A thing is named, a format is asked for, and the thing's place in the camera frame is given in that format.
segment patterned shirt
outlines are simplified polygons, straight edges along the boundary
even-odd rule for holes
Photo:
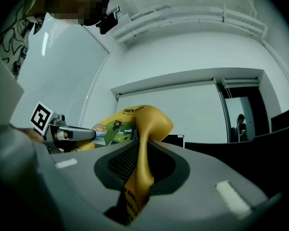
[[[20,0],[13,8],[0,31],[0,58],[11,70],[15,79],[18,78],[21,65],[28,51],[28,36],[34,27],[34,34],[43,25],[46,14],[26,17],[25,0]]]

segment yellow plastic bag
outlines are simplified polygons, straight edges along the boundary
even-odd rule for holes
[[[117,112],[92,129],[99,137],[99,144],[94,144],[92,141],[80,141],[76,144],[79,150],[90,150],[101,147],[103,144],[125,142],[134,139],[136,131],[139,133],[137,165],[125,184],[128,220],[131,222],[147,203],[150,187],[154,184],[149,168],[147,142],[148,140],[163,140],[173,129],[173,123],[159,109],[150,105],[140,105]]]

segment ceiling pipe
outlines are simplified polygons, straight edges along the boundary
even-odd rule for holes
[[[261,35],[261,39],[262,39],[262,40],[265,40],[266,35],[267,35],[267,32],[268,32],[268,26],[267,26],[265,23],[257,20],[256,18],[253,18],[253,17],[251,17],[251,16],[249,16],[249,15],[243,14],[243,13],[238,12],[238,11],[233,11],[233,10],[225,9],[225,13],[226,13],[226,14],[230,14],[230,15],[235,16],[235,17],[238,17],[239,20],[244,19],[244,20],[250,21],[251,23],[254,23],[254,24],[263,26],[263,32],[262,32],[262,35]]]
[[[182,20],[182,21],[175,21],[175,22],[169,22],[166,20],[164,20],[162,22],[158,21],[158,22],[154,22],[154,23],[142,26],[138,29],[133,30],[132,32],[129,32],[129,33],[127,33],[121,37],[118,37],[117,42],[123,43],[125,41],[128,41],[128,40],[134,38],[136,35],[144,33],[150,29],[153,29],[153,28],[157,28],[157,27],[161,28],[164,26],[171,26],[171,25],[175,25],[175,24],[184,24],[184,23],[214,23],[214,24],[220,24],[220,25],[224,25],[224,26],[233,27],[235,29],[238,29],[238,30],[244,32],[244,33],[249,34],[251,37],[256,35],[256,33],[253,33],[247,29],[244,29],[244,28],[242,28],[242,26],[237,26],[234,24],[223,22],[223,18],[221,17],[219,21],[218,20],[207,20],[207,19]]]
[[[253,11],[252,17],[253,18],[257,18],[257,10],[255,9],[254,4],[252,3],[251,0],[247,0],[247,2],[249,3],[249,5],[251,6],[251,9]]]
[[[131,32],[133,30],[138,29],[139,27],[153,23],[156,21],[162,21],[168,18],[173,18],[176,16],[182,15],[196,15],[196,14],[222,14],[223,9],[218,7],[210,7],[210,6],[180,6],[180,7],[171,7],[162,9],[160,11],[156,11],[154,13],[146,14],[137,20],[133,20],[132,22],[122,26],[117,29],[114,33],[114,37],[121,37],[127,32]]]
[[[131,20],[134,21],[134,20],[137,20],[137,19],[139,19],[140,17],[142,17],[144,15],[148,15],[150,13],[154,13],[156,11],[159,11],[159,10],[162,10],[162,9],[169,9],[169,8],[170,8],[169,5],[155,5],[155,6],[152,6],[150,8],[147,8],[145,10],[141,10],[137,14],[134,14],[131,17]]]

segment dark doorway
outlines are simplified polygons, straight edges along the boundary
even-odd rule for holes
[[[258,87],[241,87],[241,88],[230,88],[231,96],[228,95],[227,91],[223,90],[223,95],[226,99],[234,98],[246,98],[251,108],[253,123],[254,123],[254,135],[264,135],[270,132],[268,117],[264,102]],[[238,142],[236,127],[231,127],[231,142]]]

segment person in doorway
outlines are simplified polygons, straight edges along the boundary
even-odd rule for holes
[[[110,0],[19,0],[0,30],[0,60],[17,80],[28,51],[28,36],[43,25],[46,13],[55,19],[92,26],[106,15]],[[33,142],[44,142],[33,129],[19,129]]]
[[[246,135],[246,124],[243,123],[245,120],[245,117],[243,114],[239,114],[237,117],[237,130],[240,136],[240,142],[247,141],[247,135]]]

